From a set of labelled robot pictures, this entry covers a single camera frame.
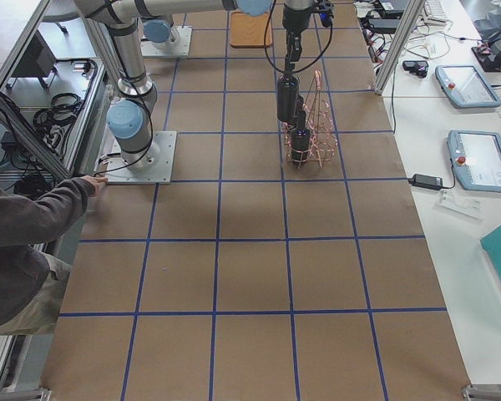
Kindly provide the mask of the grey sleeved forearm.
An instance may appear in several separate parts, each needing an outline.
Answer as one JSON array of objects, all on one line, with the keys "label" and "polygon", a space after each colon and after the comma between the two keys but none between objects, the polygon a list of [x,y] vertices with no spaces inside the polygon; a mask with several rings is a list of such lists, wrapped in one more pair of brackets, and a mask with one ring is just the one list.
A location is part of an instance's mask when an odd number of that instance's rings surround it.
[{"label": "grey sleeved forearm", "polygon": [[64,180],[37,200],[0,188],[0,247],[57,239],[86,212],[93,193],[81,178]]}]

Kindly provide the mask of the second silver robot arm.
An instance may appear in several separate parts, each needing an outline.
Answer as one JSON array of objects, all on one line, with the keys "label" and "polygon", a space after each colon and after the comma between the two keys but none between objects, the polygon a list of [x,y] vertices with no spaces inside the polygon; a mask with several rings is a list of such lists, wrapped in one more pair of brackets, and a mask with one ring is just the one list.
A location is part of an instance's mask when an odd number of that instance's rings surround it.
[{"label": "second silver robot arm", "polygon": [[157,18],[143,18],[142,24],[144,39],[156,48],[174,47],[177,44],[179,34],[174,29],[175,22],[171,14]]}]

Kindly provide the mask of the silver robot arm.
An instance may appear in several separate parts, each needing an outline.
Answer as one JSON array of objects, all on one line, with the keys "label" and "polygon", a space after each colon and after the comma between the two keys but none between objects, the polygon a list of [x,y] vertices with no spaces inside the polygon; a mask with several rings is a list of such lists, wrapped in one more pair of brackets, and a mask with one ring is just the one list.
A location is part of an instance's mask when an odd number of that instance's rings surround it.
[{"label": "silver robot arm", "polygon": [[[151,42],[170,38],[171,17],[176,13],[240,10],[259,17],[272,13],[271,1],[77,1],[84,18],[102,23],[109,34],[120,66],[118,86],[126,99],[141,98],[152,91],[141,55],[138,23],[144,22],[144,34]],[[286,30],[285,66],[277,80],[277,119],[288,128],[291,159],[300,166],[308,159],[311,131],[306,125],[306,111],[299,94],[296,62],[300,60],[301,35],[308,29],[311,15],[320,13],[324,26],[332,27],[333,6],[325,1],[286,1],[282,25]]]}]

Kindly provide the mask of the person hand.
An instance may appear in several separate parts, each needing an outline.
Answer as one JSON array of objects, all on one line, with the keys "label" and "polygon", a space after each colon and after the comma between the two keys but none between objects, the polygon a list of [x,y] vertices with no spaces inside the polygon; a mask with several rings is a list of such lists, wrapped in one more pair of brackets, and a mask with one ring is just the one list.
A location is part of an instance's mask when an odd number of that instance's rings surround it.
[{"label": "person hand", "polygon": [[98,196],[101,190],[104,188],[105,184],[108,182],[108,178],[105,176],[84,175],[81,177],[81,179],[88,182],[94,188],[92,197]]}]

